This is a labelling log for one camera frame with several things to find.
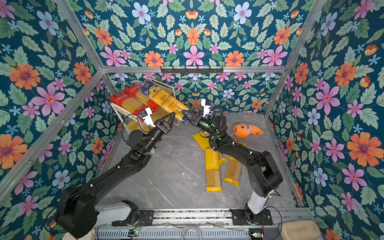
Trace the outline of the blue gold spaghetti pack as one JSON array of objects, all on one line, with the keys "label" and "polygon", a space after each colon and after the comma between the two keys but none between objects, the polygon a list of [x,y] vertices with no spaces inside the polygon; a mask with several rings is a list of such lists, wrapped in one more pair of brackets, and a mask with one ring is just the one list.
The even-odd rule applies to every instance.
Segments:
[{"label": "blue gold spaghetti pack", "polygon": [[182,117],[184,117],[182,110],[189,110],[187,106],[178,101],[163,88],[155,85],[153,82],[147,82],[143,84],[141,86],[141,91],[166,112],[175,112],[175,118],[181,122]]}]

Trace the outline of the red spaghetti pack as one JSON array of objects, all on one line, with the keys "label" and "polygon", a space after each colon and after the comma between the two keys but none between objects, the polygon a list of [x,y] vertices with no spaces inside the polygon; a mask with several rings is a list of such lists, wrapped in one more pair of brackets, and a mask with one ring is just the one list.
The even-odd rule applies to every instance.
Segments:
[{"label": "red spaghetti pack", "polygon": [[154,101],[152,101],[148,96],[146,96],[142,91],[141,87],[136,84],[132,83],[124,88],[124,92],[126,92],[128,95],[136,98],[140,102],[142,102],[144,105],[149,106],[152,110],[159,110],[161,107],[157,105]]},{"label": "red spaghetti pack", "polygon": [[121,91],[110,96],[109,100],[119,107],[139,117],[142,117],[140,112],[144,111],[146,108],[150,108],[152,113],[156,112],[156,109],[150,105],[150,103],[152,104],[151,100],[145,96],[135,97],[124,91]]}]

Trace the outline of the yellow Pastatime spaghetti pack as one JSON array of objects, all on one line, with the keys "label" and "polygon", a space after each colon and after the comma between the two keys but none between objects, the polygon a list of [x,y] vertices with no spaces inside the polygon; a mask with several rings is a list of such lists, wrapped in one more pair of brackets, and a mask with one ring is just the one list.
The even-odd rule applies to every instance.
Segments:
[{"label": "yellow Pastatime spaghetti pack", "polygon": [[208,192],[221,192],[221,175],[219,153],[212,149],[205,149],[206,186]]}]

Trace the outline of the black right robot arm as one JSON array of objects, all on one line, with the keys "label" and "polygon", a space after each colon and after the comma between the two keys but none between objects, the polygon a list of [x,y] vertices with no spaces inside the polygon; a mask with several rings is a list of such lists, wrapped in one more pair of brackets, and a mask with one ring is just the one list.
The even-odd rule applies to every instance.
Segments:
[{"label": "black right robot arm", "polygon": [[270,195],[283,182],[273,156],[268,151],[257,152],[237,143],[227,133],[227,121],[222,111],[206,117],[200,112],[190,110],[183,110],[182,113],[189,123],[209,134],[212,150],[229,155],[247,168],[253,192],[245,205],[245,217],[249,223],[257,222],[266,210]]}]

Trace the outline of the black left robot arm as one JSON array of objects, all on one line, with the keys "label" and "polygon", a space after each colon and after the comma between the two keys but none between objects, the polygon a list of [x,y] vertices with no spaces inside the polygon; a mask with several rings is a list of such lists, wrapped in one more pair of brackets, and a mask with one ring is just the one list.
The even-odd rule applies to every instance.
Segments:
[{"label": "black left robot arm", "polygon": [[175,113],[155,122],[147,134],[134,130],[129,134],[130,151],[114,167],[80,187],[66,188],[60,199],[55,222],[74,238],[87,235],[94,227],[113,222],[133,226],[140,222],[139,208],[128,200],[99,206],[99,201],[128,177],[141,171],[151,159],[150,152],[163,135],[173,128]]}]

